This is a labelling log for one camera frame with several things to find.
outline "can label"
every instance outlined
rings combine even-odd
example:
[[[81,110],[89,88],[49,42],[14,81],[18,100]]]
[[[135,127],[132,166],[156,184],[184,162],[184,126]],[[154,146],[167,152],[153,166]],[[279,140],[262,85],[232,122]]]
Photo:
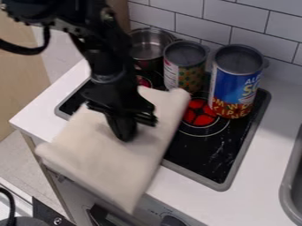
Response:
[[[252,110],[261,72],[251,75],[234,75],[213,67],[209,107],[219,116],[240,118]]]
[[[178,87],[179,67],[169,60],[164,60],[164,85],[169,90]]]
[[[169,60],[164,60],[164,85],[168,89],[180,87],[194,94],[206,85],[205,63],[195,66],[181,67]]]

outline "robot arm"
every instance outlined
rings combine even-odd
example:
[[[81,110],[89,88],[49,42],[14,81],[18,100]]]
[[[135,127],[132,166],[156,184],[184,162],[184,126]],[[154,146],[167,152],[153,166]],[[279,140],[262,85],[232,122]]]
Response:
[[[15,21],[44,27],[43,46],[28,49],[0,39],[0,49],[39,54],[49,44],[50,28],[65,31],[91,67],[94,87],[83,93],[87,106],[103,113],[122,141],[134,138],[137,123],[155,126],[155,106],[138,93],[129,56],[131,39],[105,0],[0,0],[0,4]]]

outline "folded cloth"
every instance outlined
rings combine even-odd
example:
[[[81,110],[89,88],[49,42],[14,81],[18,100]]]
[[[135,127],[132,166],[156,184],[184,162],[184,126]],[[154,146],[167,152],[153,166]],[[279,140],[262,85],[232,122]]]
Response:
[[[83,105],[51,143],[36,149],[51,170],[129,214],[148,188],[190,100],[182,89],[139,91],[155,105],[158,124],[139,124],[134,141],[117,139],[105,116]]]

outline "can lid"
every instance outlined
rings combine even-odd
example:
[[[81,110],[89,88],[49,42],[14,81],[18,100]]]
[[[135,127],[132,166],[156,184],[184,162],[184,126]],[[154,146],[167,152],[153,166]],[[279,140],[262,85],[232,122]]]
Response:
[[[192,41],[176,41],[164,50],[164,57],[178,66],[195,66],[206,60],[207,51]]]
[[[222,70],[236,74],[248,74],[263,69],[263,55],[254,48],[245,45],[221,47],[215,54],[215,60]]]

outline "red burner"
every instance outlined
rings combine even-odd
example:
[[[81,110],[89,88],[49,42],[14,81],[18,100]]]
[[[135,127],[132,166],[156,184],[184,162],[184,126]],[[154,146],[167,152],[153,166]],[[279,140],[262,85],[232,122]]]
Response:
[[[137,75],[136,78],[138,80],[139,86],[152,88],[152,82],[149,79],[147,79],[143,76],[140,76],[140,75]]]
[[[216,118],[216,113],[209,108],[206,100],[192,99],[186,110],[184,121],[193,126],[205,126],[212,124]]]

